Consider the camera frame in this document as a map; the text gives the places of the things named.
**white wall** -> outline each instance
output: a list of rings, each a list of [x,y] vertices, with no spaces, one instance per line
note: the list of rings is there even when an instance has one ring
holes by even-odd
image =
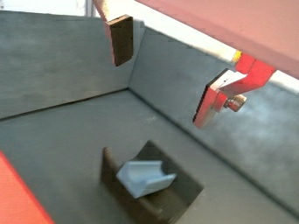
[[[5,11],[84,16],[85,0],[0,0]]]

